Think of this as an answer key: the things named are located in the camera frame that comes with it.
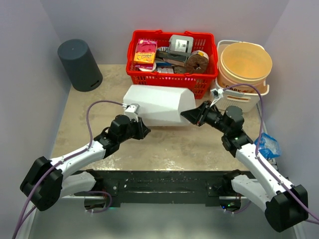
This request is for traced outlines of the white octagonal bin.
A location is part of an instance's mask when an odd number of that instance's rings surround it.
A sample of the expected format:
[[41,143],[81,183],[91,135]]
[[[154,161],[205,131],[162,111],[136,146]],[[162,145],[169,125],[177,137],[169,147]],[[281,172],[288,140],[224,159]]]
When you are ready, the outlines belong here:
[[180,113],[196,107],[194,94],[187,88],[131,85],[123,97],[127,106],[138,105],[137,115],[150,126],[189,124]]

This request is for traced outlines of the orange translucent bucket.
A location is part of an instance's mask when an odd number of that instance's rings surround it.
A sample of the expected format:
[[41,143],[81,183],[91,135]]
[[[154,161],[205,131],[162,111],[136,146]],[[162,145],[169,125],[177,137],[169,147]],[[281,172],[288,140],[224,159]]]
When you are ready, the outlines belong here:
[[272,58],[265,49],[254,43],[224,41],[219,42],[217,83],[222,88],[229,87],[240,93],[256,93],[247,86],[236,84],[250,84],[260,93],[267,91],[266,78],[273,66]]

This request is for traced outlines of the dark blue bucket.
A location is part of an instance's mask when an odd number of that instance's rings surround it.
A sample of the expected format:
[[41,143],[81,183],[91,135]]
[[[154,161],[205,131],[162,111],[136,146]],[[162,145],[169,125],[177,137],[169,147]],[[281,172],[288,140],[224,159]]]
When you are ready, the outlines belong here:
[[84,40],[70,39],[63,42],[57,54],[75,90],[89,92],[101,85],[103,75]]

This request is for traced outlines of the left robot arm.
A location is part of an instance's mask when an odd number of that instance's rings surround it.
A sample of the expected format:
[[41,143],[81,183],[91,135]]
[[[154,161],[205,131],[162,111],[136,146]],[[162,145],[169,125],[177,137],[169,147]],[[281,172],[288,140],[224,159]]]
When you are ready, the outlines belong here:
[[109,127],[93,138],[84,147],[61,157],[36,159],[20,185],[20,190],[40,211],[52,207],[61,197],[63,183],[81,168],[107,158],[129,140],[144,139],[149,129],[142,121],[118,115]]

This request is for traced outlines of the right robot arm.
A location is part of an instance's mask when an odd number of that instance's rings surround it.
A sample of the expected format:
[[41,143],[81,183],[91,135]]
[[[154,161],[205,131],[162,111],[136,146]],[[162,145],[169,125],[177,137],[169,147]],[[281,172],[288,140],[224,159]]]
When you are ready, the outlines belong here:
[[261,154],[243,130],[242,110],[229,106],[221,113],[210,101],[199,107],[181,112],[191,124],[208,124],[223,133],[222,144],[226,151],[244,164],[255,180],[238,170],[224,176],[225,190],[232,190],[258,206],[269,225],[277,232],[293,227],[309,218],[308,193],[302,185],[295,186],[282,176]]

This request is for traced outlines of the white perforated storage basket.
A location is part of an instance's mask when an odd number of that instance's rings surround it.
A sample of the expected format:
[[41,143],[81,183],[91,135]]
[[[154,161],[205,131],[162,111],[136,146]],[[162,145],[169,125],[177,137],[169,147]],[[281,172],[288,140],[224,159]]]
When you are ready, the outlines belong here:
[[[224,42],[224,41],[235,41],[235,40],[221,40],[219,42]],[[237,86],[246,86],[246,84],[236,84]],[[267,84],[268,88],[265,93],[260,93],[262,96],[265,96],[269,93],[270,86]],[[212,88],[222,88],[218,85],[217,83],[217,78],[212,85]],[[225,110],[228,106],[238,106],[242,109],[243,112],[249,112],[258,102],[260,98],[257,93],[240,93],[231,90],[230,88],[226,90],[226,92],[223,95],[223,98],[220,99],[216,105],[220,110]]]

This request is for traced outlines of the red plastic shopping basket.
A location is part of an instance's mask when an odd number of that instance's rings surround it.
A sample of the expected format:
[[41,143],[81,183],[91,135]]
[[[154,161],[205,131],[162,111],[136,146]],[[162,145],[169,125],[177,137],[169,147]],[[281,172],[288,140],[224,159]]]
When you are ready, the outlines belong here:
[[[173,34],[193,37],[194,45],[192,49],[202,50],[208,54],[209,62],[203,74],[143,72],[135,67],[133,58],[139,39],[157,41],[159,47],[169,46],[169,39]],[[201,99],[218,75],[217,60],[215,37],[212,33],[135,30],[127,50],[126,73],[131,77],[133,84],[188,88],[194,93],[196,99]]]

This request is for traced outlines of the dark flat box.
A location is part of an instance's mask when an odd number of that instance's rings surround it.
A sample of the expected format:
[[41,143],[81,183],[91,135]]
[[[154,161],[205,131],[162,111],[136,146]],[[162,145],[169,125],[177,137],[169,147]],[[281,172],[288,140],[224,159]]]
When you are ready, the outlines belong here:
[[172,65],[184,67],[187,61],[187,56],[171,54],[168,52],[157,51],[155,59],[161,62],[167,62]]

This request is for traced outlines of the blue plastic bag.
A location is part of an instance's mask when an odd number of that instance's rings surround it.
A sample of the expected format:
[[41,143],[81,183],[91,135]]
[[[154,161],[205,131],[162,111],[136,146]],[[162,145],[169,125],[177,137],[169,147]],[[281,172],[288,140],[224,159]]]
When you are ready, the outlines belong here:
[[271,160],[282,155],[278,141],[270,135],[262,132],[260,141],[258,138],[254,141],[257,146],[259,142],[258,154],[262,155],[266,160]]

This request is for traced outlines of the grey white device box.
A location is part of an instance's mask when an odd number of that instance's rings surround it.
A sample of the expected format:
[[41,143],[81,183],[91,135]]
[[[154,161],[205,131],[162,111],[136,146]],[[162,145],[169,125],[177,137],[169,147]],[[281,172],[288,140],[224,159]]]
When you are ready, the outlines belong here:
[[172,54],[189,56],[192,53],[193,43],[193,37],[174,34],[169,39],[169,51]]

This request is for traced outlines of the pink yellow snack box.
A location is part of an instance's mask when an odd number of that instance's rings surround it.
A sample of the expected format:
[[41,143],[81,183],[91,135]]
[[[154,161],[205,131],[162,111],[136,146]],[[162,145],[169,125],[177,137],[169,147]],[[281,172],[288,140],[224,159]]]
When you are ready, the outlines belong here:
[[139,39],[136,45],[133,63],[153,64],[155,62],[158,42],[154,40]]

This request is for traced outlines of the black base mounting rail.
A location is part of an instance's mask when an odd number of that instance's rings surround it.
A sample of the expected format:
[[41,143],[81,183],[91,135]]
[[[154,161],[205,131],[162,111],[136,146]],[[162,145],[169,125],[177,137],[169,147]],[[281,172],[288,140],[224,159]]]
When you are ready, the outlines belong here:
[[240,194],[262,211],[271,200],[253,175],[234,171],[79,171],[62,184],[61,196],[107,192],[113,207],[123,203],[204,204]]

